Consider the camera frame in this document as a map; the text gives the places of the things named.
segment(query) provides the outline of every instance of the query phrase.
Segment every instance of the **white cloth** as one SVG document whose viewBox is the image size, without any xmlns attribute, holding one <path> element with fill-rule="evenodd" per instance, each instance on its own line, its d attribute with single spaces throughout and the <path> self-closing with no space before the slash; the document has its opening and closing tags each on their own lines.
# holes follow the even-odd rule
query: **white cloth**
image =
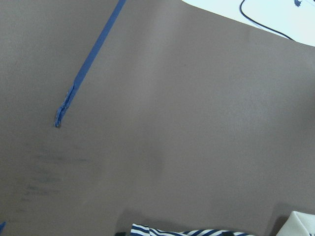
<svg viewBox="0 0 315 236">
<path fill-rule="evenodd" d="M 314 236 L 315 215 L 293 211 L 277 236 Z"/>
</svg>

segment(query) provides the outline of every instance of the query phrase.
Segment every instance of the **blue tape strip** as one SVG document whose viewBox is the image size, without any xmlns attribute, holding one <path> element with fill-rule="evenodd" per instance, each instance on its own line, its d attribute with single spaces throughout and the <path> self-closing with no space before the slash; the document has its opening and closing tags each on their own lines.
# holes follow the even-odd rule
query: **blue tape strip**
<svg viewBox="0 0 315 236">
<path fill-rule="evenodd" d="M 60 126 L 61 120 L 63 119 L 63 116 L 65 115 L 67 109 L 69 108 L 75 94 L 77 93 L 82 81 L 84 80 L 87 72 L 89 71 L 94 59 L 96 58 L 100 48 L 102 47 L 110 29 L 112 28 L 116 18 L 118 17 L 124 3 L 126 0 L 119 0 L 113 13 L 109 17 L 106 25 L 104 26 L 104 29 L 100 33 L 97 41 L 95 42 L 93 48 L 91 49 L 88 57 L 85 59 L 83 65 L 81 66 L 77 76 L 75 77 L 73 81 L 73 85 L 69 89 L 67 96 L 63 102 L 63 104 L 58 108 L 56 120 L 55 120 L 55 127 Z"/>
<path fill-rule="evenodd" d="M 0 234 L 2 233 L 4 227 L 6 225 L 6 222 L 4 221 L 3 223 L 0 224 Z"/>
</svg>

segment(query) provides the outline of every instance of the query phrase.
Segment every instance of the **gray floor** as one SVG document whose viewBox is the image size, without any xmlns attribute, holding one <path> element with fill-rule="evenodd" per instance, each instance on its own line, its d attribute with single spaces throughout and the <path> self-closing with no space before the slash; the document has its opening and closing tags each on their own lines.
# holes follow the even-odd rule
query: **gray floor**
<svg viewBox="0 0 315 236">
<path fill-rule="evenodd" d="M 0 1 L 4 236 L 273 236 L 315 213 L 315 48 L 179 0 Z"/>
</svg>

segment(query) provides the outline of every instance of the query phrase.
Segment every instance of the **striped shirt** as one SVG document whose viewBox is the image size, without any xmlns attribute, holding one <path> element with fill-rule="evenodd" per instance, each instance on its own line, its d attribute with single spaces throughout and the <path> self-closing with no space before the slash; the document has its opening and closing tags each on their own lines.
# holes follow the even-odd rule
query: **striped shirt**
<svg viewBox="0 0 315 236">
<path fill-rule="evenodd" d="M 242 232 L 233 232 L 228 230 L 193 230 L 186 232 L 167 232 L 148 226 L 133 224 L 130 236 L 253 236 Z"/>
</svg>

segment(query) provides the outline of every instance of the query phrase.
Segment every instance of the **black cord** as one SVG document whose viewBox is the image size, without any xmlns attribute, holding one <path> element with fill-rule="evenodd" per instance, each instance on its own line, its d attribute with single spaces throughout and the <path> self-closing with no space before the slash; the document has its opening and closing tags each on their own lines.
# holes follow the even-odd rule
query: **black cord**
<svg viewBox="0 0 315 236">
<path fill-rule="evenodd" d="M 277 30 L 275 30 L 275 29 L 269 28 L 269 27 L 267 27 L 267 26 L 264 26 L 263 24 L 258 23 L 257 21 L 254 21 L 252 18 L 250 18 L 250 17 L 248 17 L 247 15 L 245 15 L 245 13 L 242 11 L 242 6 L 243 6 L 243 3 L 244 3 L 244 2 L 245 2 L 245 0 L 243 0 L 242 3 L 240 4 L 240 12 L 241 12 L 241 14 L 242 14 L 245 18 L 249 19 L 250 21 L 254 22 L 255 24 L 258 24 L 258 25 L 260 25 L 260 26 L 263 26 L 263 27 L 265 27 L 266 29 L 272 30 L 273 32 L 276 32 L 276 33 L 278 33 L 278 34 L 281 34 L 281 35 L 283 35 L 284 37 L 286 37 L 286 38 L 288 38 L 288 39 L 294 41 L 292 38 L 290 38 L 290 37 L 287 36 L 286 34 L 281 33 L 281 32 L 279 32 L 279 31 L 277 31 Z"/>
</svg>

